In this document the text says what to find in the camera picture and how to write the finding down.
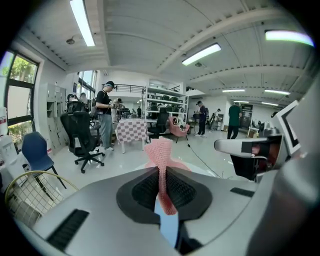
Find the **man in green shirt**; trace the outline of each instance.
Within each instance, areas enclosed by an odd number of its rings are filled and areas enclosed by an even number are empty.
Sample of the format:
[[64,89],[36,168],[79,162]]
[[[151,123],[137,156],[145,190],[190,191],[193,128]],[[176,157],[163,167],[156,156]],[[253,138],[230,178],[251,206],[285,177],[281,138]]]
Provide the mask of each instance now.
[[232,131],[233,136],[231,139],[235,139],[239,131],[239,118],[242,117],[241,108],[239,102],[235,102],[233,106],[229,108],[229,126],[228,126],[228,136],[230,139]]

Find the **window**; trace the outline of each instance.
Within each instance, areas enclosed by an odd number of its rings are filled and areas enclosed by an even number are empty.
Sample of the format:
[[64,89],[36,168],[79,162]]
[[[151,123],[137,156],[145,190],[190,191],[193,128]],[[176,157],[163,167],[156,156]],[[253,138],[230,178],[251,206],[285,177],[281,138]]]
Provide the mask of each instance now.
[[16,56],[10,72],[10,79],[33,84],[37,66],[20,56]]
[[83,81],[86,82],[88,85],[91,86],[91,82],[92,82],[92,74],[93,74],[93,71],[90,70],[90,71],[84,71],[83,73]]
[[18,149],[21,149],[22,140],[25,134],[32,133],[32,122],[25,121],[19,122],[8,127],[9,135],[12,137],[13,143],[16,144]]
[[78,85],[76,86],[76,95],[80,97],[81,94],[81,84],[78,82]]
[[91,100],[95,96],[97,73],[96,70],[79,72],[79,82],[76,90],[78,97],[80,97],[81,93],[85,93],[88,100]]
[[30,98],[31,89],[10,85],[7,96],[8,119],[31,115]]
[[32,60],[9,51],[0,66],[0,86],[4,92],[2,106],[7,109],[8,134],[18,149],[23,136],[34,130],[32,107],[37,69],[38,65]]

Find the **blue object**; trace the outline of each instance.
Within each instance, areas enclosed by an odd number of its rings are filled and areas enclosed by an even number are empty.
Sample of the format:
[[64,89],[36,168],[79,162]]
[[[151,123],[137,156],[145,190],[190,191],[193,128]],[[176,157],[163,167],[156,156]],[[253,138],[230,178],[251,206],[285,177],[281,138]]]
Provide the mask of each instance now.
[[54,161],[48,156],[47,142],[37,131],[27,133],[23,137],[21,151],[30,164],[31,171],[47,171],[52,169],[54,174],[58,175]]
[[178,212],[175,215],[166,215],[161,207],[158,197],[155,200],[154,213],[160,216],[160,232],[169,242],[169,244],[175,248],[178,239],[179,229],[179,216]]

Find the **pink towel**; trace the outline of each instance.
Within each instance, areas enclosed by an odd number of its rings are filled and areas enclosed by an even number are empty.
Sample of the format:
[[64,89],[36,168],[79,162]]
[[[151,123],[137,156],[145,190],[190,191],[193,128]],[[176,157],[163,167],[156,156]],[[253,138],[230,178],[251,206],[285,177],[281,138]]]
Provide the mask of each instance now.
[[172,148],[172,141],[163,137],[159,139],[153,139],[150,144],[145,145],[144,150],[150,158],[145,167],[159,168],[159,193],[158,198],[161,207],[165,214],[174,215],[177,213],[177,209],[171,202],[170,197],[167,195],[167,184],[166,184],[166,169],[169,167],[177,167],[191,171],[183,163],[174,161],[170,158]]

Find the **black cap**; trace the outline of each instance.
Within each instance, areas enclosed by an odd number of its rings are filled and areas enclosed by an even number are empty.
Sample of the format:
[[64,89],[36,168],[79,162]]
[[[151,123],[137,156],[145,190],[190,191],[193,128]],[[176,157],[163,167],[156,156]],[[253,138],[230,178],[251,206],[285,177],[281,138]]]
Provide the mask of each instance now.
[[112,88],[115,88],[115,83],[112,81],[108,81],[105,83],[105,86],[112,86]]

